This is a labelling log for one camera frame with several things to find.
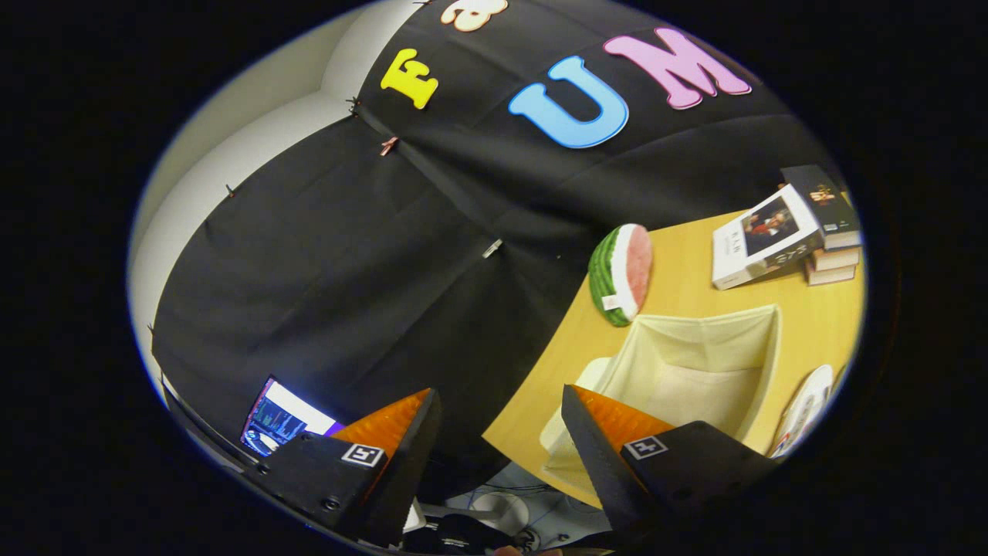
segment pink letter m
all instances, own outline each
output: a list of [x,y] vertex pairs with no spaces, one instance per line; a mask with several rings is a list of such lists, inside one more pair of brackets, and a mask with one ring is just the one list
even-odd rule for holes
[[717,91],[706,73],[713,76],[717,89],[729,95],[744,95],[751,92],[751,87],[747,83],[738,79],[699,46],[683,37],[683,34],[672,29],[656,29],[655,34],[666,43],[672,53],[625,36],[614,37],[607,41],[604,43],[604,50],[624,56],[647,71],[669,93],[669,106],[676,110],[685,110],[703,100],[699,92],[688,89],[676,76],[690,82],[711,97],[717,96]]

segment green watermelon rind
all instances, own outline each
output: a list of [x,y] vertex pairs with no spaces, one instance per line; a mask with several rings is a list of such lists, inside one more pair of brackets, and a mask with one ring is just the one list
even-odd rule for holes
[[614,229],[594,249],[593,254],[590,255],[590,264],[587,265],[587,275],[590,280],[590,297],[593,299],[597,311],[609,323],[615,326],[627,326],[630,324],[630,321],[624,315],[624,311],[620,308],[605,311],[604,301],[602,299],[605,296],[613,295],[616,291],[611,272],[611,257],[608,255],[614,251],[614,246],[618,242],[619,232],[620,228]]

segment watermelon toy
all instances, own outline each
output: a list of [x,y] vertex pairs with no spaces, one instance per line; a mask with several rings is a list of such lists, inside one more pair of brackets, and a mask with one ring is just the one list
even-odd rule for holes
[[616,228],[590,256],[590,295],[609,323],[627,326],[645,302],[652,272],[652,241],[638,224]]

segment black book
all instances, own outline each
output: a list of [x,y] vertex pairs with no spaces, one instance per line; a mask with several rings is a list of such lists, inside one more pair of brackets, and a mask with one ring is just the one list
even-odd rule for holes
[[810,164],[783,168],[782,178],[809,206],[823,231],[824,249],[861,244],[858,215],[820,166]]

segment foam letter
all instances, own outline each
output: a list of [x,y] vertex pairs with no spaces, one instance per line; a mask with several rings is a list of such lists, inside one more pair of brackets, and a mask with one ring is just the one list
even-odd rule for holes
[[448,25],[456,20],[453,25],[456,30],[469,33],[483,27],[492,15],[500,14],[507,7],[508,0],[456,0],[443,12],[440,21]]
[[569,56],[549,69],[549,78],[565,79],[601,107],[601,114],[590,122],[570,116],[545,95],[545,85],[533,83],[522,89],[508,104],[508,111],[525,116],[552,140],[569,148],[600,144],[621,131],[627,123],[627,104],[607,83],[583,66],[583,58]]
[[685,110],[703,100],[699,92],[686,88],[676,76],[692,83],[711,97],[717,96],[717,90],[710,84],[706,73],[713,76],[717,89],[729,95],[751,92],[751,86],[683,37],[683,34],[672,29],[656,29],[655,34],[666,43],[672,53],[625,36],[607,41],[604,43],[604,50],[624,56],[647,71],[669,93],[669,106],[676,110]]
[[[417,53],[415,48],[400,50],[391,62],[391,67],[384,73],[384,78],[380,80],[380,88],[390,87],[398,91],[412,99],[415,108],[422,110],[439,87],[439,79],[419,79],[419,76],[429,75],[429,67],[412,59]],[[401,70],[401,64],[405,65],[404,71]]]

